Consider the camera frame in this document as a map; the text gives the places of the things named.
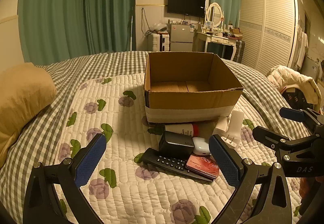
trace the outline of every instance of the black charger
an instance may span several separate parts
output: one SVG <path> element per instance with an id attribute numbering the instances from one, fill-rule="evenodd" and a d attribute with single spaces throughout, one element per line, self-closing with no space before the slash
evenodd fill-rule
<path id="1" fill-rule="evenodd" d="M 159 142 L 159 154 L 177 159 L 187 160 L 195 145 L 192 137 L 164 131 Z"/>

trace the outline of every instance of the white quilted jacket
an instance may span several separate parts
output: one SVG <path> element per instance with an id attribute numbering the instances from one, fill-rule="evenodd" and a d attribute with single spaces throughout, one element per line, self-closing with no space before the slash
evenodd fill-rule
<path id="1" fill-rule="evenodd" d="M 289 88 L 301 90 L 307 103 L 314 104 L 314 111 L 320 111 L 321 92 L 312 77 L 305 76 L 282 65 L 271 68 L 267 77 L 280 93 Z"/>

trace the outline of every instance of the remote control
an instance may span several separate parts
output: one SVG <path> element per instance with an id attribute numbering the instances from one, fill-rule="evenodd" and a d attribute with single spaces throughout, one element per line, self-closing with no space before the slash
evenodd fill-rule
<path id="1" fill-rule="evenodd" d="M 159 152 L 148 148 L 142 156 L 142 161 L 146 164 L 151 164 L 156 167 L 160 167 L 164 170 L 168 170 L 177 175 L 183 175 L 196 180 L 203 180 L 213 182 L 213 179 L 198 175 L 191 170 L 185 168 L 186 160 L 160 156 Z"/>

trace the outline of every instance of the red cap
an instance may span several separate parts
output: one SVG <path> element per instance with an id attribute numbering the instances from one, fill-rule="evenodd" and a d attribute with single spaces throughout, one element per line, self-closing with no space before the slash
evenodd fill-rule
<path id="1" fill-rule="evenodd" d="M 192 128 L 193 128 L 193 137 L 198 136 L 199 135 L 198 125 L 192 124 Z"/>

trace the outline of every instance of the white wardrobe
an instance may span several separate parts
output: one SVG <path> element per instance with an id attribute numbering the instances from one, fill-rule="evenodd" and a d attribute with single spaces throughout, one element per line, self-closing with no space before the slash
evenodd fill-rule
<path id="1" fill-rule="evenodd" d="M 291 67 L 297 24 L 297 0 L 241 0 L 242 64 L 264 75 L 276 65 Z"/>

